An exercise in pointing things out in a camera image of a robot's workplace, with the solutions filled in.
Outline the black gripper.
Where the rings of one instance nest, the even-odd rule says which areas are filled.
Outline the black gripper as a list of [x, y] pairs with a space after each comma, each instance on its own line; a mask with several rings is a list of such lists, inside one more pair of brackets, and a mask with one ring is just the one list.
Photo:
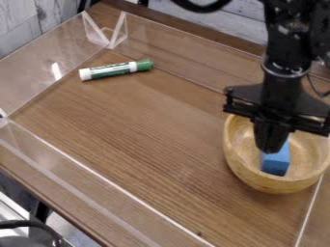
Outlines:
[[330, 135], [330, 107], [302, 87], [282, 91], [263, 84], [226, 88], [223, 111], [254, 122], [255, 144], [262, 152], [279, 152], [288, 134], [295, 130]]

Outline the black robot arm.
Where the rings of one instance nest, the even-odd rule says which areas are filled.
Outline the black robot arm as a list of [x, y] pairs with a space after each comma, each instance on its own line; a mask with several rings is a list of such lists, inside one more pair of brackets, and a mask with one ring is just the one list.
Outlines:
[[258, 149], [279, 151], [300, 130], [330, 135], [330, 92], [310, 95], [302, 85], [311, 62], [330, 67], [330, 0], [258, 0], [268, 34], [262, 60], [263, 82], [230, 86], [223, 111], [248, 118]]

